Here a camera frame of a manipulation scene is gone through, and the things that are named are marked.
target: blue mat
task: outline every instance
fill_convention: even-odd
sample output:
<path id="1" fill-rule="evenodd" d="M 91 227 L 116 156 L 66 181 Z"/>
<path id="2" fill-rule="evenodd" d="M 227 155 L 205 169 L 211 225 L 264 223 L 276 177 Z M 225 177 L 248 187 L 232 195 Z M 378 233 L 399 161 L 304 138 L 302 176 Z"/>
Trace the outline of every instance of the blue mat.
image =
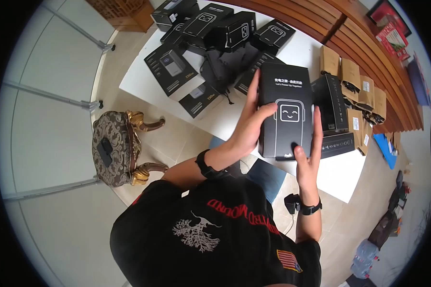
<path id="1" fill-rule="evenodd" d="M 389 168 L 394 169 L 394 166 L 396 165 L 397 156 L 393 156 L 389 152 L 388 140 L 386 139 L 385 135 L 384 134 L 374 135 L 374 139 L 377 142 L 378 146 L 380 147 L 380 150 L 383 153 L 383 156 L 385 157 L 385 160 L 388 163 Z"/>

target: tree graphic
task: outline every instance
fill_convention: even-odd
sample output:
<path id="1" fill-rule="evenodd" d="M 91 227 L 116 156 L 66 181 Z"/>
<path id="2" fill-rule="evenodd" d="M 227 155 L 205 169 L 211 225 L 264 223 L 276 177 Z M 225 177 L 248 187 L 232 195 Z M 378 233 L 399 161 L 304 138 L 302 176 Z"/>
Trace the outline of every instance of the tree graphic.
<path id="1" fill-rule="evenodd" d="M 193 213 L 193 211 L 190 211 L 190 212 L 194 217 L 199 218 L 200 222 L 194 226 L 191 226 L 190 225 L 191 220 L 181 219 L 177 221 L 176 226 L 172 228 L 174 235 L 177 235 L 177 236 L 182 235 L 183 238 L 181 238 L 181 241 L 184 244 L 187 244 L 191 247 L 199 248 L 201 253 L 203 253 L 204 251 L 213 251 L 214 248 L 216 248 L 217 244 L 219 243 L 220 239 L 211 238 L 211 234 L 204 232 L 203 228 L 207 227 L 207 225 L 212 225 L 215 227 L 221 227 L 221 226 L 212 224 L 204 217 L 196 216 Z"/>

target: hand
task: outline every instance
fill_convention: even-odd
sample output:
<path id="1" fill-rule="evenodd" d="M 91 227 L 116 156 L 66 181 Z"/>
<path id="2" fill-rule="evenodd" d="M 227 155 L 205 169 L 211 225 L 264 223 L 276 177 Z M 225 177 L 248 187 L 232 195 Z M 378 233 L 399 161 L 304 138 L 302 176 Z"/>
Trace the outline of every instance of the hand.
<path id="1" fill-rule="evenodd" d="M 319 107 L 314 107 L 314 132 L 310 158 L 306 158 L 301 146 L 294 148 L 294 156 L 297 161 L 297 182 L 300 188 L 300 198 L 306 206 L 316 206 L 319 203 L 318 177 L 321 148 L 323 145 L 323 128 L 321 125 L 321 112 Z"/>
<path id="2" fill-rule="evenodd" d="M 259 85 L 260 70 L 254 74 L 254 78 L 250 83 L 246 104 L 244 105 L 241 116 L 236 125 L 235 131 L 227 144 L 239 156 L 237 160 L 250 154 L 257 146 L 257 141 L 260 135 L 260 126 L 263 121 L 272 116 L 278 106 L 275 103 L 270 103 L 261 106 L 257 110 L 257 87 Z"/>

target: plastic water bottle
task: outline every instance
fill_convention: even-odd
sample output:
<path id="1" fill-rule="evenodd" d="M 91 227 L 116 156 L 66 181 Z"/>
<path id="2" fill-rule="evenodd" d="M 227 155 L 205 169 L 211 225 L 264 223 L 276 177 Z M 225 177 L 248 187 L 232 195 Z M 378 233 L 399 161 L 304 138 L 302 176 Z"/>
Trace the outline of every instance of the plastic water bottle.
<path id="1" fill-rule="evenodd" d="M 356 255 L 353 258 L 351 272 L 359 279 L 369 277 L 372 262 L 378 259 L 378 247 L 367 239 L 362 241 L 357 247 Z"/>
<path id="2" fill-rule="evenodd" d="M 361 244 L 357 247 L 356 255 L 361 257 L 363 260 L 377 260 L 378 257 L 378 247 L 373 243 L 365 239 L 361 242 Z"/>
<path id="3" fill-rule="evenodd" d="M 357 266 L 355 263 L 351 264 L 351 272 L 356 278 L 365 279 L 369 277 L 369 271 L 362 269 L 360 266 Z"/>

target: picture frame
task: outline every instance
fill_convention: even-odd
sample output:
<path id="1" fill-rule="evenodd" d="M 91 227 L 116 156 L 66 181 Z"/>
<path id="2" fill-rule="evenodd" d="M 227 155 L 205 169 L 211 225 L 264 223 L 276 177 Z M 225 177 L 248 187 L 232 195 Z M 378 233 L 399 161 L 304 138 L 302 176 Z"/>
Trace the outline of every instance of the picture frame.
<path id="1" fill-rule="evenodd" d="M 368 11 L 366 15 L 375 25 L 386 15 L 390 15 L 391 21 L 393 21 L 396 27 L 399 28 L 400 31 L 402 31 L 404 37 L 407 37 L 412 34 L 412 31 L 410 31 L 407 24 L 404 22 L 402 17 L 388 0 L 379 0 L 377 3 L 375 3 L 372 9 Z"/>

